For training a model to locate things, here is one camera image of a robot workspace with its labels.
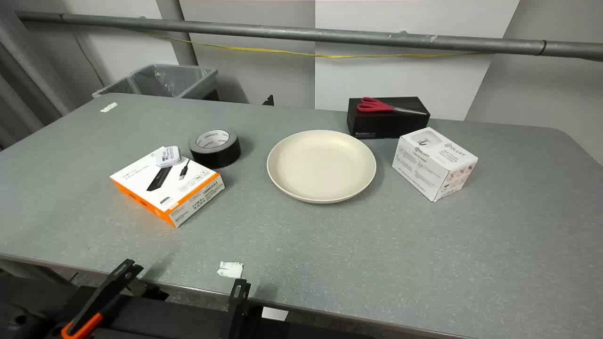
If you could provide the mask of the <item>black tape roll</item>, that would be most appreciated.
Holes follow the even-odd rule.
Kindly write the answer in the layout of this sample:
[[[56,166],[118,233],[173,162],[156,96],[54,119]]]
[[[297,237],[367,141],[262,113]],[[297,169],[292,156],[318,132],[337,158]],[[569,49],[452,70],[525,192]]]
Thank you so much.
[[[207,130],[188,141],[192,158],[205,168],[226,168],[241,156],[239,137],[231,130]]]

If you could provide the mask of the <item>cream round plate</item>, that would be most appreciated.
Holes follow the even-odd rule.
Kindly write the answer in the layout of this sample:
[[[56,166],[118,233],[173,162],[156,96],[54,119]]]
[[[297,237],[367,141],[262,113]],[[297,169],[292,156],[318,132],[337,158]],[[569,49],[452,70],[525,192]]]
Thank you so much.
[[[305,203],[339,203],[361,194],[376,175],[376,160],[360,139],[335,130],[286,136],[265,158],[269,181]]]

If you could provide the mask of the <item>white tape label near edge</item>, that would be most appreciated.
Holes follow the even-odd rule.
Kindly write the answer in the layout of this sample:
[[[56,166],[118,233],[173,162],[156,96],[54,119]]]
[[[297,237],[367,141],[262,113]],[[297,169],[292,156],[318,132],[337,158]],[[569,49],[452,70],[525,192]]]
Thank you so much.
[[[239,262],[220,262],[216,273],[228,279],[241,279],[243,265]]]

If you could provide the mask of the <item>white tape label far corner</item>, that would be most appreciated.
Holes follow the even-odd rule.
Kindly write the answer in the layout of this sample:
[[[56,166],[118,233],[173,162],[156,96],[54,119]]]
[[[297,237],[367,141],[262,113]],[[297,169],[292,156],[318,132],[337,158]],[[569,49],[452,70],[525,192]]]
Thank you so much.
[[[109,113],[109,111],[113,111],[116,105],[118,105],[116,102],[111,102],[111,104],[107,104],[105,107],[101,107],[99,113]]]

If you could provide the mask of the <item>black rectangular box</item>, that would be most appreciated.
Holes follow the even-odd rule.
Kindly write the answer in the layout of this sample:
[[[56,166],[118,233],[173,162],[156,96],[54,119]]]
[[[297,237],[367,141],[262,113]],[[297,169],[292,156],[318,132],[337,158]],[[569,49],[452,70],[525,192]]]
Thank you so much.
[[[399,137],[420,130],[429,120],[429,111],[418,96],[380,98],[386,109],[367,111],[365,98],[350,98],[346,109],[348,134],[360,139]]]

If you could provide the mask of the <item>orange and white flat box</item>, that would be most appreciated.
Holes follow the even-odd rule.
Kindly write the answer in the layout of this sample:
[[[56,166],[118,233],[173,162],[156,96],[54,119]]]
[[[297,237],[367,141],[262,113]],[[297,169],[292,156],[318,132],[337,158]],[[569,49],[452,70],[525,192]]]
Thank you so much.
[[[182,154],[177,164],[160,168],[154,160],[158,149],[111,173],[109,179],[118,192],[179,228],[224,190],[224,181],[214,169]]]

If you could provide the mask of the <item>white cardboard box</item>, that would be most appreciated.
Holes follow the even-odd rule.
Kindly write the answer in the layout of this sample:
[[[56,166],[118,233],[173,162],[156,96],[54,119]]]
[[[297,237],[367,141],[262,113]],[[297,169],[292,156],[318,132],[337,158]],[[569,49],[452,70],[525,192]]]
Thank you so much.
[[[433,128],[403,134],[392,168],[429,201],[463,188],[478,158]]]

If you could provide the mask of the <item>grey plastic bin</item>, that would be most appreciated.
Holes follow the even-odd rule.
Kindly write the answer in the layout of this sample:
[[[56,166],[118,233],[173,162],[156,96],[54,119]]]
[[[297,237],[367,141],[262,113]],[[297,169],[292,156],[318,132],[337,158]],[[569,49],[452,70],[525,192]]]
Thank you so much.
[[[216,70],[203,66],[150,64],[94,92],[141,94],[186,100],[209,100],[218,96]]]

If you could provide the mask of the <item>black orange clamp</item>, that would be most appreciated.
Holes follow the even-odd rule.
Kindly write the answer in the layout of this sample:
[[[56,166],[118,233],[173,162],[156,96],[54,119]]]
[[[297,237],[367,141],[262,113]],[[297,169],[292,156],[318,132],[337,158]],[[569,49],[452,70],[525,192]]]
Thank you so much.
[[[107,318],[120,292],[143,271],[139,264],[122,260],[92,292],[83,309],[60,330],[60,339],[88,339],[92,331]]]

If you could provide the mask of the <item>red handled scissors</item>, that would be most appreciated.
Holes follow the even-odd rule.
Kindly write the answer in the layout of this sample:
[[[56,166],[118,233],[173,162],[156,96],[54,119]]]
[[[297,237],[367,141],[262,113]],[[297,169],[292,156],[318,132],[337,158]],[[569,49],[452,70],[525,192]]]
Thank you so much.
[[[358,113],[407,113],[407,115],[427,115],[425,111],[395,107],[376,98],[361,98],[356,104]]]

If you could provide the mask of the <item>grey metal rail pole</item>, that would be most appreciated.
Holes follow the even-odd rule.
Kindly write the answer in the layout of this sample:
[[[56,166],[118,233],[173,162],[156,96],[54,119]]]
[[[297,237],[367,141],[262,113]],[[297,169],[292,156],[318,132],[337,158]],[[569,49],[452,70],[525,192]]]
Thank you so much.
[[[550,58],[603,60],[603,43],[593,41],[556,41],[556,39],[505,39],[505,38],[473,38],[442,34],[410,34],[410,32],[365,32],[337,28],[297,28],[297,26],[265,26],[265,24],[228,24],[207,21],[165,21],[143,17],[109,17],[109,15],[75,15],[50,11],[18,11],[20,21],[56,23],[79,26],[105,26],[128,30],[160,30],[188,32],[235,38],[292,39],[312,43],[348,43],[373,47],[407,47],[431,51],[463,51],[486,55],[523,55]]]

